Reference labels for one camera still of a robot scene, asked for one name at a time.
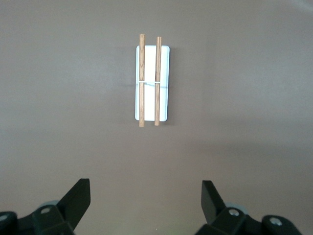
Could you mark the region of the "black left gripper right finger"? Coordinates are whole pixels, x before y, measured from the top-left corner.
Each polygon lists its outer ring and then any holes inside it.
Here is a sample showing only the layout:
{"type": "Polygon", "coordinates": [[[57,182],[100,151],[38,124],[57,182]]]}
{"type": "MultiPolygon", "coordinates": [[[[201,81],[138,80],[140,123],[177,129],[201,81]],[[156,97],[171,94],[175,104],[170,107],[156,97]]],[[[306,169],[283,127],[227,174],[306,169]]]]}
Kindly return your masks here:
{"type": "Polygon", "coordinates": [[[261,235],[262,226],[242,209],[227,206],[212,181],[202,181],[201,207],[206,219],[198,235],[261,235]]]}

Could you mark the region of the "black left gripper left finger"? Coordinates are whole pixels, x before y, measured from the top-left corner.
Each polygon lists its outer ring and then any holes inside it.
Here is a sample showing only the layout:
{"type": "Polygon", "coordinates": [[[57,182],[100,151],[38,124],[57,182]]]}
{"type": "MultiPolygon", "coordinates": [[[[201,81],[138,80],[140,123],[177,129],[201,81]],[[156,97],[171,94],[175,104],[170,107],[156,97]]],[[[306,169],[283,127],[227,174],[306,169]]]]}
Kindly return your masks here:
{"type": "Polygon", "coordinates": [[[55,204],[39,207],[18,220],[19,235],[73,235],[90,206],[90,181],[78,182],[55,204]]]}

